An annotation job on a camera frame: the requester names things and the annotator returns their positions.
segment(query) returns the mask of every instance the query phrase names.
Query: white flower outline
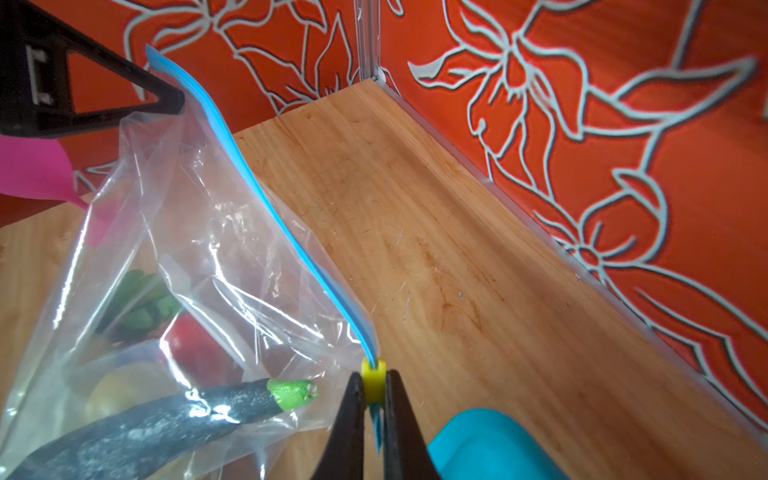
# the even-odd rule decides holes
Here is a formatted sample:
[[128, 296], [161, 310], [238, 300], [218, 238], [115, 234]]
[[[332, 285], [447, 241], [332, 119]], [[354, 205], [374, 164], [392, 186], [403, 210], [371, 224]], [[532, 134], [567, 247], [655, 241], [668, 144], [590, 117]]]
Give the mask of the white flower outline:
[[[137, 26], [141, 25], [143, 22], [151, 18], [157, 18], [164, 15], [177, 15], [180, 13], [181, 14], [183, 13], [197, 14], [198, 18], [194, 19], [191, 22], [188, 22], [187, 24], [181, 27], [162, 28], [152, 39], [152, 44], [156, 44], [158, 41], [160, 41], [162, 38], [167, 37], [168, 35], [192, 34], [190, 36], [180, 39], [179, 41], [173, 42], [169, 45], [164, 46], [163, 48], [160, 48], [159, 52], [165, 55], [171, 51], [191, 45], [195, 41], [202, 38], [203, 35], [205, 35], [209, 31], [213, 31], [214, 33], [218, 34], [227, 43], [227, 46], [229, 46], [230, 50], [232, 51], [232, 57], [238, 61], [243, 62], [246, 65], [246, 67], [248, 68], [248, 71], [253, 77], [253, 80], [256, 82], [261, 93], [264, 94], [264, 96], [269, 100], [270, 105], [272, 106], [272, 109], [275, 112], [275, 115], [282, 114], [288, 108], [291, 108], [300, 104], [310, 103], [311, 101], [317, 100], [324, 95], [328, 95], [330, 93], [338, 91], [343, 87], [350, 86], [352, 83], [354, 83], [355, 79], [359, 74], [359, 69], [356, 69], [355, 71], [352, 70], [353, 53], [352, 53], [351, 47], [349, 46], [349, 37], [346, 34], [346, 29], [342, 21], [341, 12], [336, 13], [336, 16], [333, 19], [333, 23], [331, 24], [330, 32], [329, 32], [327, 14], [321, 0], [269, 0], [270, 2], [269, 10], [267, 11], [267, 14], [264, 18], [258, 18], [258, 19], [232, 18], [227, 21], [223, 20], [227, 14], [240, 10], [242, 7], [247, 5], [248, 2], [251, 0], [227, 0], [227, 3], [225, 4], [225, 6], [222, 7], [222, 9], [215, 14], [212, 13], [208, 0], [187, 0], [186, 5], [174, 5], [170, 7], [167, 6], [167, 7], [160, 7], [160, 8], [149, 8], [147, 6], [134, 2], [134, 0], [110, 0], [110, 1], [139, 12], [137, 16], [133, 17], [128, 22], [123, 32], [123, 49], [125, 53], [125, 58], [127, 60], [135, 61], [135, 54], [131, 47], [132, 34], [134, 29]], [[302, 15], [300, 15], [299, 12], [296, 10], [296, 6], [294, 5], [297, 2], [303, 2], [316, 7], [319, 13], [319, 17], [322, 19], [322, 21], [318, 22], [312, 18], [304, 18]], [[282, 58], [277, 57], [276, 55], [270, 53], [264, 48], [258, 47], [257, 45], [244, 45], [244, 46], [238, 47], [235, 45], [235, 41], [233, 40], [231, 34], [227, 31], [229, 28], [235, 25], [247, 25], [253, 28], [259, 28], [261, 26], [264, 26], [272, 19], [274, 12], [278, 8], [288, 8], [290, 10], [291, 15], [296, 19], [296, 21], [299, 22], [304, 27], [301, 65], [296, 65], [291, 61], [283, 60]], [[322, 32], [323, 34], [329, 34], [328, 44], [323, 49], [319, 57], [316, 59], [315, 65], [311, 66], [315, 74], [314, 85], [311, 85], [307, 80], [308, 70], [306, 65], [307, 47], [308, 47], [311, 28], [315, 28], [316, 30]], [[337, 73], [336, 85], [333, 88], [326, 88], [325, 91], [322, 91], [319, 85], [319, 75], [318, 75], [320, 62], [323, 60], [328, 50], [330, 50], [332, 43], [336, 38], [336, 33], [339, 33], [341, 35], [341, 39], [343, 40], [344, 47], [347, 52], [348, 68], [347, 68], [347, 72], [344, 74], [343, 80], [339, 78], [340, 73]], [[290, 101], [285, 99], [281, 94], [275, 91], [271, 91], [264, 84], [264, 81], [259, 75], [256, 67], [253, 65], [253, 62], [245, 55], [247, 53], [255, 53], [258, 55], [262, 55], [263, 57], [268, 58], [269, 60], [280, 65], [281, 67], [288, 68], [290, 71], [293, 72], [294, 75], [296, 75], [296, 78], [301, 83], [302, 87], [304, 88], [304, 91], [298, 91], [294, 88], [291, 88], [289, 85], [287, 85], [286, 89], [296, 97], [296, 99], [293, 99]], [[143, 89], [136, 87], [136, 90], [137, 90], [138, 97], [141, 100], [145, 100], [146, 96]]]
[[[509, 36], [507, 36], [505, 30], [498, 21], [496, 21], [488, 12], [474, 4], [471, 0], [459, 1], [471, 13], [487, 22], [487, 25], [473, 24], [462, 12], [462, 20], [465, 27], [471, 33], [475, 35], [481, 35], [486, 40], [490, 41], [493, 45], [499, 48], [501, 52], [484, 51], [470, 45], [461, 39], [454, 32], [453, 27], [451, 26], [451, 22], [448, 16], [447, 0], [443, 0], [442, 6], [445, 17], [445, 24], [457, 46], [449, 49], [434, 61], [424, 65], [416, 65], [409, 61], [408, 66], [414, 80], [424, 88], [446, 88], [448, 90], [455, 91], [463, 85], [468, 84], [471, 80], [482, 77], [483, 80], [480, 86], [472, 96], [472, 99], [467, 104], [467, 122], [470, 134], [473, 137], [478, 138], [478, 141], [485, 152], [486, 165], [488, 168], [488, 179], [491, 182], [494, 181], [492, 172], [493, 161], [493, 164], [496, 166], [498, 171], [501, 172], [507, 179], [511, 180], [519, 187], [533, 193], [537, 197], [541, 198], [544, 202], [549, 204], [551, 207], [553, 207], [565, 219], [568, 224], [567, 226], [562, 223], [544, 218], [542, 215], [540, 215], [539, 212], [535, 210], [533, 213], [540, 223], [550, 227], [551, 229], [555, 229], [564, 235], [564, 237], [558, 238], [553, 234], [554, 239], [561, 246], [563, 246], [566, 251], [574, 254], [574, 258], [576, 258], [576, 260], [585, 268], [587, 268], [592, 273], [596, 273], [598, 279], [606, 287], [608, 287], [609, 290], [615, 293], [633, 313], [640, 317], [649, 328], [661, 331], [662, 333], [665, 333], [668, 336], [675, 338], [676, 340], [689, 346], [696, 356], [696, 360], [698, 361], [703, 371], [703, 377], [749, 419], [759, 425], [762, 429], [768, 431], [768, 423], [766, 423], [766, 420], [761, 419], [742, 402], [740, 402], [733, 394], [730, 393], [730, 391], [724, 386], [720, 379], [717, 378], [717, 375], [713, 372], [707, 362], [707, 358], [703, 352], [703, 347], [699, 343], [684, 336], [678, 335], [654, 321], [617, 287], [616, 283], [609, 276], [608, 271], [606, 271], [607, 268], [635, 268], [677, 281], [678, 283], [691, 288], [692, 290], [718, 304], [730, 315], [738, 319], [738, 321], [740, 321], [746, 328], [754, 332], [759, 338], [768, 343], [768, 331], [766, 331], [766, 329], [764, 329], [760, 324], [749, 318], [747, 314], [738, 309], [735, 305], [733, 305], [719, 293], [694, 279], [684, 276], [681, 273], [674, 272], [673, 270], [669, 270], [652, 263], [652, 260], [654, 260], [654, 258], [660, 252], [661, 247], [664, 245], [669, 225], [669, 207], [666, 197], [664, 196], [664, 192], [658, 183], [648, 174], [648, 168], [653, 159], [653, 155], [659, 139], [667, 129], [675, 125], [682, 124], [685, 121], [689, 121], [694, 116], [703, 113], [707, 109], [713, 107], [719, 101], [722, 101], [737, 87], [743, 84], [756, 69], [755, 58], [751, 56], [745, 56], [725, 62], [720, 65], [714, 65], [706, 68], [683, 68], [682, 64], [687, 50], [687, 44], [690, 39], [691, 32], [695, 28], [695, 24], [697, 22], [703, 2], [703, 0], [691, 0], [687, 17], [685, 18], [684, 24], [680, 30], [680, 37], [678, 39], [677, 47], [675, 48], [672, 59], [670, 60], [670, 65], [665, 68], [656, 68], [654, 70], [642, 72], [641, 74], [637, 75], [616, 89], [616, 91], [609, 93], [600, 89], [596, 85], [590, 84], [587, 65], [576, 52], [567, 48], [543, 48], [534, 44], [532, 41], [525, 37], [528, 29], [531, 27], [537, 15], [542, 10], [568, 12], [577, 8], [584, 7], [595, 0], [572, 0], [570, 2], [539, 0], [539, 2], [537, 2], [531, 9], [523, 25], [518, 30], [512, 32]], [[582, 88], [581, 98], [577, 111], [579, 127], [575, 131], [568, 128], [567, 123], [564, 121], [564, 115], [558, 102], [557, 96], [552, 90], [551, 82], [549, 82], [549, 80], [546, 78], [546, 75], [544, 75], [544, 73], [537, 69], [534, 65], [528, 63], [525, 59], [522, 58], [521, 55], [519, 55], [519, 51], [517, 51], [516, 48], [518, 48], [520, 44], [524, 45], [526, 48], [538, 55], [560, 55], [570, 58], [579, 66], [582, 76]], [[436, 80], [442, 73], [442, 69], [445, 66], [446, 60], [454, 55], [461, 53], [470, 53], [484, 61], [494, 63], [492, 65], [486, 65], [484, 67], [475, 69], [451, 68], [448, 70], [448, 74], [456, 78], [455, 81], [447, 82]], [[550, 124], [550, 134], [545, 148], [544, 158], [542, 159], [546, 190], [542, 190], [536, 184], [535, 179], [528, 168], [523, 151], [528, 136], [528, 126], [525, 123], [525, 117], [528, 113], [530, 105], [527, 100], [524, 100], [521, 113], [514, 120], [506, 141], [504, 142], [502, 148], [498, 151], [494, 151], [492, 148], [490, 148], [482, 137], [482, 134], [487, 128], [485, 119], [483, 118], [480, 122], [478, 122], [477, 127], [472, 124], [472, 109], [475, 106], [475, 103], [485, 92], [485, 89], [490, 85], [492, 76], [498, 73], [500, 70], [505, 71], [507, 68], [505, 63], [506, 58], [511, 58], [512, 56], [515, 56], [515, 58], [520, 61], [525, 70], [525, 84], [517, 89], [513, 88], [508, 85], [506, 74], [503, 74], [496, 81], [496, 84], [493, 87], [494, 90], [492, 91], [491, 95], [491, 103], [496, 99], [498, 91], [501, 89], [501, 87], [504, 87], [508, 98], [510, 98], [511, 95], [522, 95], [524, 99], [530, 97], [533, 100], [532, 103], [539, 107], [548, 118]], [[701, 99], [695, 104], [692, 104], [688, 108], [684, 108], [678, 111], [644, 111], [631, 107], [623, 100], [630, 92], [640, 88], [643, 84], [649, 81], [703, 81], [722, 77], [725, 74], [730, 74], [730, 78], [720, 84], [718, 88], [712, 91], [704, 99]], [[594, 95], [596, 98], [610, 105], [616, 111], [620, 112], [631, 120], [644, 121], [646, 123], [623, 128], [605, 128], [583, 124], [584, 99], [586, 94]], [[585, 135], [592, 135], [596, 137], [647, 136], [644, 152], [640, 158], [640, 161], [638, 162], [637, 168], [614, 168], [611, 171], [614, 176], [614, 180], [620, 187], [619, 191], [589, 206], [578, 220], [574, 219], [566, 211], [566, 209], [564, 209], [559, 204], [559, 202], [557, 202], [554, 191], [552, 190], [549, 161], [552, 152], [552, 146], [556, 136], [556, 128], [558, 125], [570, 140], [576, 142], [583, 141]], [[521, 135], [521, 146], [518, 151], [518, 158], [521, 162], [524, 172], [526, 173], [527, 179], [521, 179], [513, 174], [510, 174], [500, 163], [501, 159], [504, 158], [508, 153], [508, 149], [512, 145], [512, 142], [517, 134]], [[655, 202], [650, 201], [645, 197], [643, 193], [634, 189], [632, 185], [625, 180], [625, 177], [632, 177], [633, 180], [645, 184], [645, 186], [648, 187], [656, 197]], [[622, 201], [628, 197], [636, 200], [657, 220], [659, 230], [651, 247], [647, 248], [647, 250], [637, 258], [632, 258], [631, 260], [613, 260], [614, 257], [617, 257], [624, 253], [626, 250], [630, 249], [634, 245], [636, 239], [634, 237], [630, 237], [614, 249], [606, 252], [600, 252], [595, 249], [595, 244], [600, 235], [601, 225], [598, 222], [598, 225], [594, 228], [592, 235], [590, 235], [590, 238], [587, 239], [586, 223], [599, 210]], [[594, 265], [586, 261], [579, 253], [580, 249], [590, 249], [593, 252], [593, 255], [597, 257], [598, 264]], [[672, 310], [670, 307], [665, 306], [663, 303], [655, 300], [642, 289], [635, 288], [635, 291], [643, 298], [645, 298], [645, 300], [647, 300], [650, 304], [654, 305], [655, 308], [657, 308], [660, 312], [668, 315], [678, 322], [690, 326], [702, 333], [706, 333], [707, 335], [715, 337], [721, 341], [723, 349], [728, 355], [731, 366], [733, 367], [733, 373], [735, 373], [736, 376], [738, 376], [748, 386], [749, 390], [763, 403], [764, 406], [768, 406], [768, 396], [754, 382], [749, 373], [743, 367], [743, 364], [739, 360], [737, 352], [733, 347], [733, 341], [730, 336], [711, 328], [702, 326], [693, 320], [679, 314], [678, 312]]]

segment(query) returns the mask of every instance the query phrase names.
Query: toy vegetable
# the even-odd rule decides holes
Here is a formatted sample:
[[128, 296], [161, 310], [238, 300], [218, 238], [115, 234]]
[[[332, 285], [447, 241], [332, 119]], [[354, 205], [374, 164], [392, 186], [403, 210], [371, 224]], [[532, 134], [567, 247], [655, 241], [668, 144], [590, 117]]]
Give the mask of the toy vegetable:
[[185, 452], [306, 405], [314, 382], [261, 379], [193, 389], [135, 406], [70, 432], [31, 453], [8, 480], [141, 480]]

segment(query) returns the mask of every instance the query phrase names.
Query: wooden table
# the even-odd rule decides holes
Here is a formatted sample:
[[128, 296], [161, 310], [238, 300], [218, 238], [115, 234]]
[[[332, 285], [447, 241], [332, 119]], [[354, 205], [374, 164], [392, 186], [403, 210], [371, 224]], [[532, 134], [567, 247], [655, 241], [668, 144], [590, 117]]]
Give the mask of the wooden table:
[[[574, 479], [768, 478], [740, 424], [378, 85], [236, 139], [372, 313], [427, 441], [485, 407]], [[0, 230], [3, 395], [80, 219], [61, 206]], [[272, 478], [308, 478], [326, 435], [295, 437]]]

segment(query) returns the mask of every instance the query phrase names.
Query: wooden surface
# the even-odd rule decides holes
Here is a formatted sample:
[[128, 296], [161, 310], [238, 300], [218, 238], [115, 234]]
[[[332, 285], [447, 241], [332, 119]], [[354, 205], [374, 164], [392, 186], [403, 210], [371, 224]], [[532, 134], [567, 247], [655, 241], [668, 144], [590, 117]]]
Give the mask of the wooden surface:
[[[427, 441], [485, 407], [574, 479], [768, 476], [739, 424], [377, 85], [236, 138], [372, 312]], [[57, 207], [0, 230], [3, 393], [79, 217]], [[326, 435], [295, 437], [272, 478], [309, 478]], [[370, 443], [366, 469], [382, 476]]]

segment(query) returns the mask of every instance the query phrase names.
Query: pink object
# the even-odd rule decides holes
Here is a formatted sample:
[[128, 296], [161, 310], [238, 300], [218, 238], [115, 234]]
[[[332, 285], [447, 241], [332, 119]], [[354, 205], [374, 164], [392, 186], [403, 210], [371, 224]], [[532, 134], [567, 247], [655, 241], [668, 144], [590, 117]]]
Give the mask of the pink object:
[[88, 209], [74, 191], [72, 164], [57, 140], [0, 136], [0, 193]]

